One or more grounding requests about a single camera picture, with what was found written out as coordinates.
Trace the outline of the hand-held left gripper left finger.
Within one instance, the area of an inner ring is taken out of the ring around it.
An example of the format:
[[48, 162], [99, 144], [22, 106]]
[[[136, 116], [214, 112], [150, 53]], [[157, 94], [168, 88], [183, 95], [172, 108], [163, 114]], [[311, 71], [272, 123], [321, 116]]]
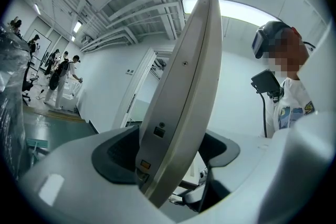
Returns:
[[33, 208], [51, 223], [172, 223], [137, 185], [110, 183], [94, 169], [93, 150], [122, 131], [70, 141], [33, 166], [19, 181]]

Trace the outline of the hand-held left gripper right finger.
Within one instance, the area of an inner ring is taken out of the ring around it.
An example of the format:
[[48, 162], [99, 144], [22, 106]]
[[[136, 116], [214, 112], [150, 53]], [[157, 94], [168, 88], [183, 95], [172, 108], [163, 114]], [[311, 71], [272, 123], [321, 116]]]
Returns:
[[233, 193], [250, 176], [268, 149], [270, 139], [207, 131], [196, 156], [201, 184], [179, 187], [160, 211], [175, 223], [191, 219]]

